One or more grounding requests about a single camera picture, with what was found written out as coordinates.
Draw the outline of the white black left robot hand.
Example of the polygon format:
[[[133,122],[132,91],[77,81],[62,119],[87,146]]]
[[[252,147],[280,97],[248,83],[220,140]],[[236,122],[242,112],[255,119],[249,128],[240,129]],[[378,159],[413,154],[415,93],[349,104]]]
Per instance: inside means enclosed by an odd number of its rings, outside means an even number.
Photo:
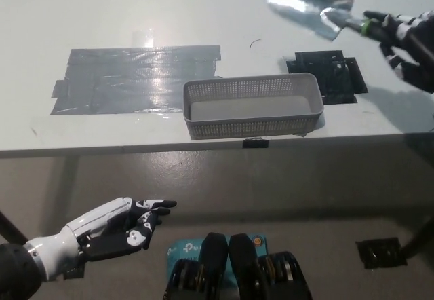
[[[160,217],[176,207],[174,200],[111,200],[67,223],[57,234],[25,245],[44,282],[84,265],[130,255],[149,248]]]

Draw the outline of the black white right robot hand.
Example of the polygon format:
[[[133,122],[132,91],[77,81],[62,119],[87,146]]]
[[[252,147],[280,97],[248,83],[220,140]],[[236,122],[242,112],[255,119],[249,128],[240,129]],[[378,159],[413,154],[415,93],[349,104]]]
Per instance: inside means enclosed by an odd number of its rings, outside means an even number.
[[[433,93],[433,11],[419,16],[393,15],[366,10],[363,15],[377,20],[393,45],[381,43],[384,59],[400,80]]]

